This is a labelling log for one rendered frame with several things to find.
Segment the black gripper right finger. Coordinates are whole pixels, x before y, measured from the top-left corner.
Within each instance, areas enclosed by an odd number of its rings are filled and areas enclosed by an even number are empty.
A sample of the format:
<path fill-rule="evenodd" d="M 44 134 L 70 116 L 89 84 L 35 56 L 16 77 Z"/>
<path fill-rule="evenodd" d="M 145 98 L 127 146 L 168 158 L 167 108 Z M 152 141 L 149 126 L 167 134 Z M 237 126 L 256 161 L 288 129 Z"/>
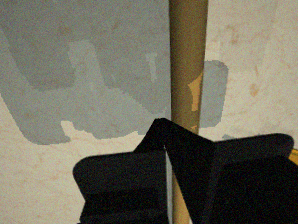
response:
<path fill-rule="evenodd" d="M 176 175 L 192 224 L 210 224 L 218 179 L 226 164 L 288 157 L 294 138 L 273 133 L 213 142 L 180 125 L 160 118 L 164 146 Z"/>

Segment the long wooden-handled scraper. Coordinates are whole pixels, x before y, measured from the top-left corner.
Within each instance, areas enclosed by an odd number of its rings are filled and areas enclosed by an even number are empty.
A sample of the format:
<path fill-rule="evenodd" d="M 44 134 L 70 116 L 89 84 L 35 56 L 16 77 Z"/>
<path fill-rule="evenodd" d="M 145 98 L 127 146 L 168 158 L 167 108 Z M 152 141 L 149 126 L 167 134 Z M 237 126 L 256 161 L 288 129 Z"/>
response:
<path fill-rule="evenodd" d="M 208 0 L 168 0 L 170 19 L 171 121 L 199 135 Z M 172 224 L 190 215 L 172 167 Z"/>

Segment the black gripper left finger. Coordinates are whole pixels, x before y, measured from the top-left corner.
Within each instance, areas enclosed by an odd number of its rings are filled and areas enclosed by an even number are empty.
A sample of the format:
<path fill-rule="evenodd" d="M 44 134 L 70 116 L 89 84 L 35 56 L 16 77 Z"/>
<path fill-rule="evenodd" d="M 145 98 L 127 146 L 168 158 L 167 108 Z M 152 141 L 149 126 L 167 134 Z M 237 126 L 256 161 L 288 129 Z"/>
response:
<path fill-rule="evenodd" d="M 155 187 L 160 213 L 166 213 L 166 150 L 160 118 L 153 121 L 134 151 L 84 157 L 72 173 L 85 201 L 93 193 Z"/>

